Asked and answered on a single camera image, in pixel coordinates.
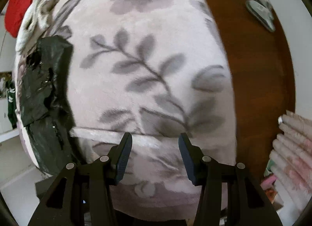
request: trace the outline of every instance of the blanket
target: blanket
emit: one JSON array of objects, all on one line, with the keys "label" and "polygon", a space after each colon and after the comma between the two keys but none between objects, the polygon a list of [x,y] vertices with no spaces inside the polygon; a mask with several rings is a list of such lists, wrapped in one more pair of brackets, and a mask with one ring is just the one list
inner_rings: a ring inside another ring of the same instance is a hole
[{"label": "blanket", "polygon": [[44,36],[74,46],[67,97],[86,161],[133,135],[114,208],[150,221],[193,217],[201,188],[186,175],[180,133],[220,163],[236,156],[231,74],[205,0],[57,0],[52,20]]}]

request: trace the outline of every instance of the dark garment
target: dark garment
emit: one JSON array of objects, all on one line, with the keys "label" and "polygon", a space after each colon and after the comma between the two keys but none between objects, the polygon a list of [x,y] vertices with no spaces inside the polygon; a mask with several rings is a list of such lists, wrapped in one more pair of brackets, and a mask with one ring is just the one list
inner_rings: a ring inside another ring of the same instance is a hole
[{"label": "dark garment", "polygon": [[22,78],[21,119],[40,169],[51,175],[69,162],[84,163],[76,138],[68,134],[74,126],[66,98],[72,50],[60,36],[39,39]]},{"label": "dark garment", "polygon": [[15,86],[12,81],[7,81],[5,86],[7,89],[7,117],[9,118],[12,128],[14,129],[17,127],[16,123],[18,121],[15,114],[16,110]]}]

